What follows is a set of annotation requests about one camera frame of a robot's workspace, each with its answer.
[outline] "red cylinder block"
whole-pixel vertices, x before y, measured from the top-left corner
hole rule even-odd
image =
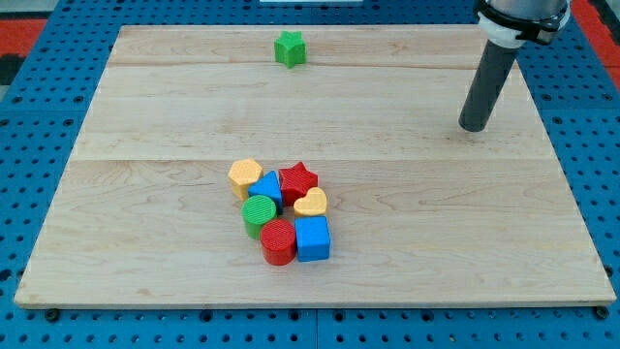
[[[263,226],[261,244],[268,263],[284,266],[295,258],[295,227],[285,219],[274,219]]]

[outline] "black cylinder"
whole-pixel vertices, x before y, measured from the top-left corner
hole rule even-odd
[[[484,129],[517,53],[518,48],[502,48],[486,42],[480,65],[458,119],[462,128],[470,132]]]

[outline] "yellow hexagon block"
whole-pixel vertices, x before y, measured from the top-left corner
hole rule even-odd
[[[319,187],[310,188],[305,197],[293,204],[295,217],[312,217],[327,214],[327,195]]]
[[[241,201],[248,200],[248,188],[263,176],[263,167],[254,159],[237,160],[229,171],[232,192]]]

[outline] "red star block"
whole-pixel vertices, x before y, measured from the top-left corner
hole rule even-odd
[[[306,170],[302,162],[289,169],[281,169],[278,173],[284,206],[292,206],[295,200],[306,196],[310,188],[319,186],[319,177]]]

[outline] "blue block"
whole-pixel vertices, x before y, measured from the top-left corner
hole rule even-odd
[[[329,227],[325,216],[297,218],[294,221],[297,236],[297,258],[300,262],[329,258]]]
[[[271,171],[259,179],[258,182],[252,184],[248,189],[248,195],[251,197],[265,195],[275,203],[278,215],[282,214],[282,192],[280,191],[280,183],[275,171]]]

